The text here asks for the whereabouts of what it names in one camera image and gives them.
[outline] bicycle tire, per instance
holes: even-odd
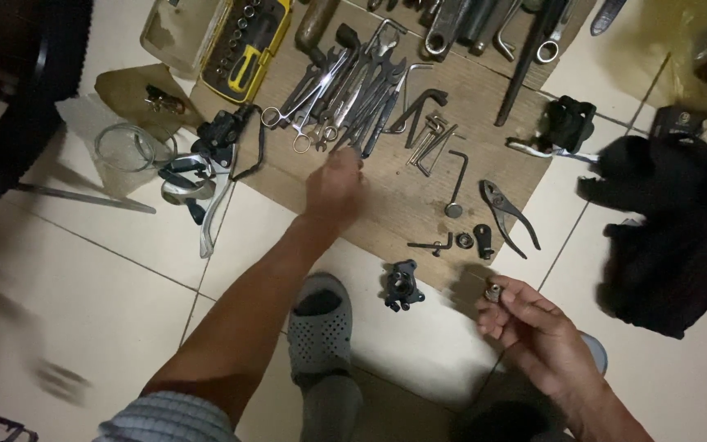
[[[21,81],[0,118],[0,197],[14,188],[45,150],[62,119],[55,103],[78,92],[92,0],[44,0],[34,74]]]

